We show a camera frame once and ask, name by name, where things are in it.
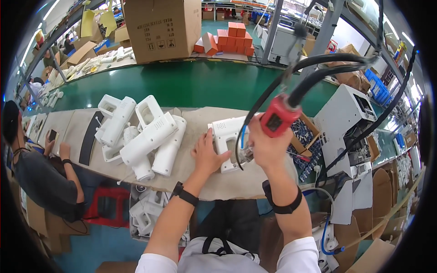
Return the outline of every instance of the gray t-shirt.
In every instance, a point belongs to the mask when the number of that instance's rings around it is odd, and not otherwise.
[[[80,219],[77,188],[39,152],[21,152],[14,164],[18,184],[38,206],[69,222]]]

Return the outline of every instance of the workbench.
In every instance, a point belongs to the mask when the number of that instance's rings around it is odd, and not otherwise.
[[[49,113],[43,125],[37,141],[44,147],[45,136],[48,131],[55,130],[59,133],[52,153],[59,155],[60,142],[70,144],[70,160],[86,169],[94,171],[103,176],[122,180],[127,183],[138,184],[151,187],[154,190],[171,192],[178,181],[184,182],[194,170],[194,160],[190,152],[194,147],[199,135],[207,131],[207,124],[216,120],[230,117],[241,117],[248,111],[226,109],[217,107],[204,107],[197,110],[181,111],[178,108],[163,108],[172,114],[182,116],[187,121],[184,138],[177,153],[171,176],[165,177],[159,174],[147,182],[136,181],[135,175],[130,167],[124,163],[114,165],[107,163],[103,159],[102,145],[95,141],[91,152],[89,166],[79,163],[80,149],[87,131],[97,108],[79,109],[73,111],[60,111]],[[130,120],[131,125],[138,124],[136,115]],[[153,162],[153,152],[148,154]],[[287,157],[286,168],[291,177],[298,181],[296,168],[291,157]],[[267,179],[262,169],[255,164],[255,161],[243,165],[245,171],[235,170],[233,172],[221,174],[216,172],[210,176],[205,187],[202,189],[199,198],[201,200],[227,200],[227,199],[257,199],[265,198],[262,189],[262,182]]]

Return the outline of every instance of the yellow paper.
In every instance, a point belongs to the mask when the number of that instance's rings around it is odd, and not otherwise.
[[[86,10],[83,12],[82,21],[80,23],[80,36],[87,37],[93,35],[93,20],[94,12]]]
[[[103,13],[100,16],[100,22],[106,28],[105,37],[108,37],[109,34],[117,28],[117,23],[115,22],[114,13],[112,11]]]

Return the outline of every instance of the hand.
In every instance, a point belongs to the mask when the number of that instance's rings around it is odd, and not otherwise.
[[[52,152],[53,146],[55,145],[55,140],[54,139],[52,141],[49,140],[50,132],[51,132],[51,130],[49,130],[47,132],[47,135],[45,136],[45,145],[44,145],[44,147],[45,147],[44,155],[45,156],[48,156]]]
[[[194,149],[191,151],[191,156],[196,160],[194,171],[209,177],[220,168],[223,162],[231,157],[231,153],[231,151],[221,155],[215,153],[214,147],[212,147],[212,128],[209,128],[208,133],[199,137]]]
[[[70,159],[70,144],[61,142],[59,145],[59,156],[61,160]]]
[[[253,145],[253,158],[264,171],[283,167],[285,154],[293,132],[288,128],[280,137],[270,138],[261,128],[262,114],[254,116],[249,123],[249,144]]]

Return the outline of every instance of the red stool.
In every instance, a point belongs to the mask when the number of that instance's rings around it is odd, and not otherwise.
[[[97,225],[129,228],[129,221],[123,220],[123,201],[129,200],[129,195],[129,191],[123,189],[122,187],[98,187],[94,193],[93,203],[83,215],[84,221]],[[99,197],[110,197],[114,198],[117,201],[115,209],[115,219],[107,219],[99,216],[97,210],[97,200],[99,199]]]

